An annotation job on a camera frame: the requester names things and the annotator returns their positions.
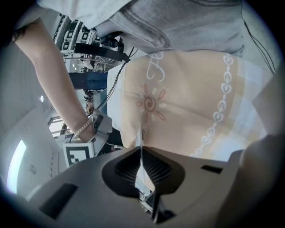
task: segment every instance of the wall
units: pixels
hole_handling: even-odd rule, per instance
[[[58,173],[57,159],[61,150],[49,131],[41,108],[33,109],[2,140],[0,172],[4,180],[7,180],[9,165],[20,140],[27,148],[19,169],[17,193],[26,197],[36,186]],[[36,173],[30,171],[31,165]]]
[[[59,14],[48,10],[42,20],[53,36]],[[30,60],[11,43],[0,53],[0,173],[5,181],[11,158],[20,140],[27,146],[18,177],[18,192],[26,196],[50,175],[52,158],[57,162],[59,147],[48,125],[51,104],[41,88]],[[37,173],[29,171],[30,165]]]

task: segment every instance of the pearl bracelet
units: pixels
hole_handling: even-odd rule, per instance
[[[74,134],[74,139],[77,139],[81,133],[93,122],[92,119],[89,119],[86,124],[84,124],[75,134]]]

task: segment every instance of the white cable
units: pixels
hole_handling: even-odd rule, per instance
[[[125,147],[122,147],[122,146],[118,146],[118,145],[114,145],[114,144],[110,144],[110,143],[107,143],[109,146],[113,146],[115,149],[125,149]]]

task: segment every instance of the black wire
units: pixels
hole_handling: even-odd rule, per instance
[[[262,51],[262,49],[260,48],[260,46],[255,42],[255,40],[264,48],[264,50],[265,50],[266,53],[268,54],[268,56],[269,56],[269,58],[270,58],[270,60],[271,60],[271,63],[272,63],[272,65],[273,65],[273,67],[274,67],[273,61],[272,61],[272,59],[271,59],[269,53],[267,52],[267,50],[265,49],[265,47],[251,34],[251,32],[250,32],[250,30],[249,30],[249,28],[248,28],[248,26],[247,26],[247,24],[246,24],[245,21],[244,21],[244,25],[245,25],[245,27],[246,27],[248,33],[249,33],[250,38],[253,40],[253,42],[254,42],[254,44],[256,45],[256,47],[259,49],[259,51],[262,52],[263,58],[265,58],[264,61],[265,61],[266,65],[267,65],[268,68],[270,69],[271,73],[274,74],[274,72],[273,72],[273,70],[272,70],[272,68],[271,68],[271,65],[270,65],[270,63],[269,63],[269,61],[268,61],[268,59],[267,59],[265,53]]]
[[[273,66],[273,68],[274,68],[274,71],[276,71],[276,70],[275,70],[274,63],[273,63],[273,61],[272,61],[272,58],[271,58],[271,56],[269,55],[269,53],[267,52],[267,50],[265,49],[265,47],[259,42],[259,40],[256,39],[256,38],[251,34],[251,32],[250,32],[250,30],[249,30],[249,28],[248,28],[248,25],[246,24],[246,22],[245,22],[245,20],[244,20],[244,17],[242,16],[243,2],[242,2],[242,1],[240,1],[240,2],[241,2],[241,11],[240,11],[241,18],[242,18],[242,20],[244,21],[244,25],[245,25],[245,27],[246,27],[248,33],[249,33],[249,36],[250,36],[250,38],[253,40],[254,44],[255,44],[256,47],[259,49],[259,51],[262,52],[263,58],[265,58],[264,61],[265,61],[266,65],[268,66],[268,68],[269,68],[269,70],[271,71],[271,73],[274,74],[274,72],[273,72],[273,70],[272,70],[272,68],[271,68],[271,66],[270,66],[270,63],[269,63],[269,61],[268,61],[268,59],[267,59],[265,53],[262,51],[261,47],[255,42],[255,40],[256,40],[256,41],[263,47],[263,49],[266,51],[266,53],[268,54],[268,56],[269,56],[269,58],[270,58],[270,61],[271,61],[271,63],[272,63],[272,66]]]
[[[129,58],[130,58],[130,55],[132,54],[133,50],[134,50],[134,47],[133,47],[132,50],[130,51]],[[119,70],[119,72],[118,72],[118,74],[117,74],[117,76],[116,76],[116,79],[115,79],[115,82],[114,82],[112,88],[110,89],[110,91],[109,91],[109,93],[107,94],[106,98],[101,102],[101,104],[98,106],[97,109],[101,108],[101,106],[105,104],[106,100],[108,100],[108,98],[110,98],[110,96],[112,95],[113,89],[114,89],[114,87],[115,87],[116,84],[117,84],[119,74],[121,73],[121,71],[122,71],[122,69],[124,68],[125,65],[126,65],[126,62],[124,62],[124,64],[123,64],[122,67],[120,68],[120,70]]]
[[[69,140],[69,143],[71,142],[71,140],[72,140],[73,136],[74,136],[74,134],[72,134],[72,136],[71,136],[71,138],[70,138],[70,140]]]
[[[273,72],[273,70],[272,70],[272,68],[271,68],[271,66],[270,66],[270,64],[269,64],[269,61],[268,61],[268,59],[266,58],[265,53],[264,53],[264,52],[261,50],[261,48],[257,45],[257,43],[254,41],[254,39],[253,39],[253,42],[254,42],[255,45],[257,46],[258,50],[263,54],[263,58],[265,58],[264,61],[265,61],[266,65],[268,66],[269,70],[271,71],[272,74],[274,74],[274,72]]]
[[[268,56],[269,56],[269,58],[270,58],[270,61],[271,61],[271,63],[272,63],[272,66],[273,66],[273,69],[274,69],[274,71],[276,71],[275,70],[275,66],[274,66],[274,63],[273,63],[273,61],[272,61],[272,58],[270,57],[270,55],[269,55],[269,53],[267,52],[267,50],[265,49],[265,47],[258,41],[258,39],[256,39],[253,35],[251,35],[262,47],[263,47],[263,49],[266,51],[266,53],[268,54]]]
[[[138,49],[135,51],[134,54],[132,54],[132,55],[130,56],[130,58],[133,57],[137,52],[138,52]]]

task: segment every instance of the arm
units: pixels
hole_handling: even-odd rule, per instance
[[[53,107],[73,132],[77,132],[88,117],[79,102],[61,53],[40,19],[30,24],[17,46],[32,61],[40,85]],[[90,125],[80,139],[87,142],[95,135]]]

